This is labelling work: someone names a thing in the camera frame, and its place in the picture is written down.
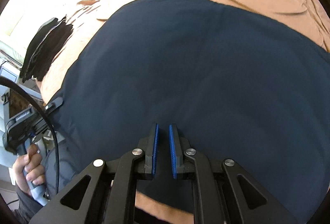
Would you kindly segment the person's left hand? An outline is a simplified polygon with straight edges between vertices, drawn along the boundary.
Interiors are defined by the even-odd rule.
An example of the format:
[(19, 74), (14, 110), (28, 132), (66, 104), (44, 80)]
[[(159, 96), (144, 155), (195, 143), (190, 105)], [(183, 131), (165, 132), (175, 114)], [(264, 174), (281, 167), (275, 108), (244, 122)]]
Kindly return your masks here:
[(18, 156), (13, 164), (15, 181), (20, 190), (32, 196), (29, 183), (42, 185), (45, 183), (45, 169), (42, 166), (42, 156), (38, 153), (39, 148), (32, 144), (27, 149), (27, 154)]

